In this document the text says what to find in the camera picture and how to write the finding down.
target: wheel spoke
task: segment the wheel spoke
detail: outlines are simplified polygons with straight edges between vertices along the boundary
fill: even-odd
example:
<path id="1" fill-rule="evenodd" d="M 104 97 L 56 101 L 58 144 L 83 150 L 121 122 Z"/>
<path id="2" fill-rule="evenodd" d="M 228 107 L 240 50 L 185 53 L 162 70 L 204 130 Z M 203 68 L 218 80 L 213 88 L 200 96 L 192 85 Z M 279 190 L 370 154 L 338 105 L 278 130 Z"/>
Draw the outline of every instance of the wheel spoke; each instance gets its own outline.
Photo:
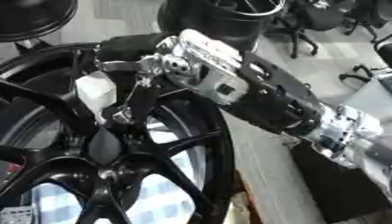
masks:
<path id="1" fill-rule="evenodd" d="M 220 134 L 221 132 L 218 130 L 212 131 L 199 136 L 190 136 L 169 143 L 161 143 L 159 144 L 159 147 L 167 150 L 169 157 L 173 157 L 181 151 L 190 149 L 197 145 L 207 144 L 212 138 L 218 137 Z"/>
<path id="2" fill-rule="evenodd" d="M 88 202 L 81 211 L 76 224 L 92 224 L 95 223 L 100 217 L 98 207 L 91 202 Z"/>
<path id="3" fill-rule="evenodd" d="M 46 182 L 63 187 L 80 201 L 87 199 L 93 191 L 91 182 L 86 177 L 80 177 L 80 175 L 71 172 L 56 172 Z"/>
<path id="4" fill-rule="evenodd" d="M 8 82 L 0 79 L 0 95 L 5 99 L 12 99 L 14 97 L 22 97 L 39 105 L 42 105 L 52 111 L 63 123 L 68 125 L 73 131 L 81 134 L 86 134 L 87 128 L 84 121 L 78 117 L 74 110 L 63 99 L 57 96 L 41 94 L 29 88 L 22 87 L 18 84 Z"/>
<path id="5" fill-rule="evenodd" d="M 34 157 L 34 154 L 38 154 L 38 151 L 6 145 L 0 146 L 0 160 L 17 165 L 24 165 L 29 158 Z"/>
<path id="6" fill-rule="evenodd" d="M 106 207 L 106 214 L 112 223 L 131 224 L 130 218 L 128 218 L 123 208 L 114 200 L 112 200 L 111 205 Z"/>
<path id="7" fill-rule="evenodd" d="M 249 1 L 249 0 L 243 0 L 245 4 L 250 8 L 250 10 L 254 13 L 257 13 L 257 8 Z"/>
<path id="8" fill-rule="evenodd" d="M 196 212 L 215 210 L 213 202 L 169 158 L 161 161 L 160 166 L 154 172 L 164 176 L 184 190 L 192 198 L 196 206 Z"/>

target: chair leg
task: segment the chair leg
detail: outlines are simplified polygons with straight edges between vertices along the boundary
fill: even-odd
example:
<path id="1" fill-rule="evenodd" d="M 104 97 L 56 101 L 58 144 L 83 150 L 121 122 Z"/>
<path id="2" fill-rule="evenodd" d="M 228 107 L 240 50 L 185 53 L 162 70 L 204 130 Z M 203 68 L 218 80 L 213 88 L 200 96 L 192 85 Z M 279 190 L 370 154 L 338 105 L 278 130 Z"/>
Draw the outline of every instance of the chair leg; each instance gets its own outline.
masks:
<path id="1" fill-rule="evenodd" d="M 306 35 L 304 35 L 303 33 L 299 33 L 299 38 L 313 47 L 313 50 L 311 51 L 311 55 L 316 55 L 318 53 L 319 46 L 316 43 L 314 43 L 311 39 L 309 39 Z"/>
<path id="2" fill-rule="evenodd" d="M 291 41 L 292 41 L 291 58 L 296 59 L 298 57 L 298 34 L 296 33 L 291 34 Z"/>
<path id="3" fill-rule="evenodd" d="M 353 71 L 354 71 L 355 73 L 357 73 L 357 72 L 360 71 L 360 70 L 363 70 L 363 71 L 365 72 L 366 76 L 367 76 L 369 79 L 372 79 L 373 77 L 375 77 L 375 75 L 372 73 L 372 71 L 371 71 L 367 66 L 365 66 L 365 65 L 360 64 L 360 65 L 355 66 L 355 67 L 353 68 Z"/>
<path id="4" fill-rule="evenodd" d="M 372 34 L 373 38 L 372 40 L 370 40 L 370 42 L 374 44 L 378 39 L 378 35 L 375 32 L 375 29 L 373 29 L 370 24 L 364 24 L 363 26 L 365 27 L 365 29 L 367 29 L 368 32 L 370 32 L 370 34 Z"/>
<path id="5" fill-rule="evenodd" d="M 344 81 L 344 80 L 347 79 L 347 78 L 356 79 L 356 80 L 359 80 L 359 81 L 363 81 L 363 82 L 365 82 L 365 83 L 371 81 L 371 79 L 369 79 L 369 78 L 367 78 L 367 77 L 359 76 L 358 74 L 343 73 L 343 74 L 340 74 L 340 75 L 339 75 L 339 79 L 340 79 L 341 81 Z"/>
<path id="6" fill-rule="evenodd" d="M 359 24 L 360 24 L 360 22 L 358 22 L 358 21 L 355 22 L 355 23 L 353 24 L 353 27 L 351 28 L 351 30 L 345 31 L 344 34 L 347 35 L 347 36 L 350 36 L 350 35 L 353 34 L 353 32 L 357 29 L 357 27 L 358 27 Z"/>

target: black wheel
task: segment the black wheel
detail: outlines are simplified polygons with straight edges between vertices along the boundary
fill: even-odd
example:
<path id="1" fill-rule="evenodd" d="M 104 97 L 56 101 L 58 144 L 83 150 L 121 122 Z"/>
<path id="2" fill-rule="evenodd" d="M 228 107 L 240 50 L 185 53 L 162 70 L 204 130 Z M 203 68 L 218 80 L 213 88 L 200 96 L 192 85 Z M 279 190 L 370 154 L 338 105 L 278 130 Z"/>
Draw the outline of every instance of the black wheel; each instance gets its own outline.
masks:
<path id="1" fill-rule="evenodd" d="M 15 59 L 0 67 L 0 72 L 18 85 L 2 80 L 0 89 L 28 88 L 38 95 L 44 92 L 62 95 L 66 105 L 78 105 L 76 109 L 81 111 L 75 98 L 69 96 L 74 79 L 73 56 L 75 50 L 82 51 L 85 63 L 89 64 L 86 61 L 91 49 L 91 45 L 54 47 Z M 132 73 L 110 76 L 124 95 L 135 82 Z M 84 122 L 88 115 L 80 113 L 76 117 L 80 119 L 79 125 L 74 127 L 69 125 L 66 113 L 53 105 L 44 108 L 30 95 L 25 97 L 30 99 L 25 99 L 14 98 L 15 95 L 10 95 L 12 91 L 6 93 L 11 103 L 0 114 L 0 159 L 23 168 L 1 189 L 0 207 L 8 207 L 12 199 L 34 186 L 50 183 L 54 184 L 52 187 L 67 190 L 79 202 L 81 212 L 76 223 L 94 223 L 99 218 L 130 223 L 125 211 L 138 202 L 145 190 L 144 181 L 157 174 L 164 182 L 176 184 L 185 193 L 182 195 L 188 194 L 185 199 L 193 203 L 193 209 L 191 205 L 187 210 L 190 223 L 222 223 L 235 171 L 227 126 L 211 102 L 176 89 L 164 77 L 157 82 L 162 90 L 154 107 L 143 125 L 127 128 L 129 132 L 121 134 L 121 141 L 111 144 L 111 147 L 120 144 L 125 150 L 108 164 L 98 163 L 90 151 L 101 147 L 95 144 L 96 139 L 111 134 L 102 134 L 104 128 L 100 127 L 88 135 L 89 122 Z M 179 158 L 188 162 L 179 165 Z M 184 165 L 190 169 L 181 170 Z"/>

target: black motorcycle wheel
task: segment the black motorcycle wheel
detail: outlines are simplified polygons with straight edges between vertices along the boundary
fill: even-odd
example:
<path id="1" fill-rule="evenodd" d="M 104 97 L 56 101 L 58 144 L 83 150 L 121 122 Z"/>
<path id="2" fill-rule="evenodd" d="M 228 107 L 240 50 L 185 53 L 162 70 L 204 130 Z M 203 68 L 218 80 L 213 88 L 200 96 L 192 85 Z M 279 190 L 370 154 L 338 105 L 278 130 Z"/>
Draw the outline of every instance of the black motorcycle wheel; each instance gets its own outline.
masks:
<path id="1" fill-rule="evenodd" d="M 0 66 L 0 74 L 7 81 L 21 84 L 26 88 L 46 94 L 62 95 L 67 92 L 71 83 L 69 74 L 73 71 L 75 51 L 89 55 L 92 47 L 93 45 L 56 46 L 42 52 L 21 56 Z M 119 86 L 124 86 L 126 80 L 129 80 L 129 83 L 132 82 L 131 73 L 111 75 L 116 77 L 115 82 L 121 82 L 118 83 Z M 194 213 L 190 222 L 222 223 L 230 201 L 235 166 L 233 146 L 221 112 L 211 102 L 189 94 L 187 91 L 179 91 L 165 78 L 159 82 L 164 92 L 150 116 L 163 123 L 180 139 L 179 141 L 183 141 L 182 144 L 188 145 L 182 150 L 188 152 L 195 171 L 200 169 L 200 160 L 205 161 L 202 165 L 205 166 L 203 168 L 205 171 L 201 174 L 203 179 L 197 181 L 199 183 L 196 183 L 196 186 L 201 184 L 202 193 L 212 201 L 214 209 L 210 211 L 202 209 L 202 213 Z M 53 127 L 52 124 L 56 121 L 57 117 L 47 109 L 32 101 L 16 98 L 11 104 L 3 106 L 1 110 L 0 145 L 25 147 L 37 137 L 39 132 L 42 133 L 48 126 Z M 54 142 L 55 137 L 60 134 L 60 125 L 56 127 L 58 127 L 55 129 L 58 133 L 49 138 L 51 140 L 48 141 L 48 145 Z M 7 152 L 4 146 L 0 146 L 0 160 L 4 155 L 7 157 Z M 62 169 L 59 169 L 59 174 L 63 174 Z M 7 199 L 10 195 L 6 195 L 5 190 L 16 179 L 12 179 L 0 190 L 0 207 L 8 206 Z M 71 191 L 80 190 L 69 188 L 69 185 L 65 188 Z M 80 195 L 76 196 L 82 205 L 86 205 L 87 199 Z M 120 204 L 122 210 L 126 210 L 133 203 L 134 201 L 121 199 Z"/>

